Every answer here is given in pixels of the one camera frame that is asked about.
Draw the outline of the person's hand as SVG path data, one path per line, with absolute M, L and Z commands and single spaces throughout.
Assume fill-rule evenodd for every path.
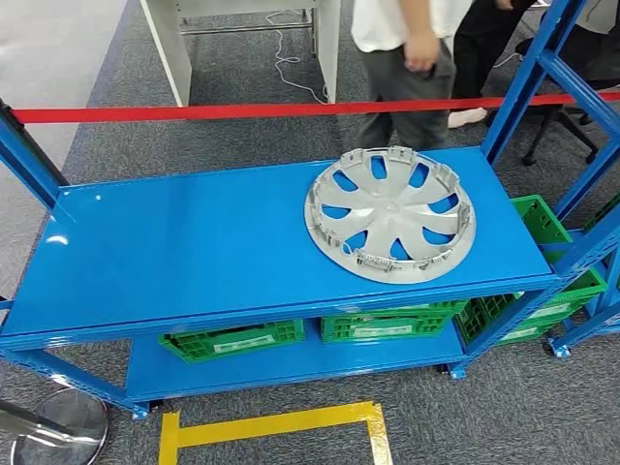
M 405 43 L 404 65 L 412 72 L 430 71 L 440 52 L 440 41 L 429 28 L 410 32 Z

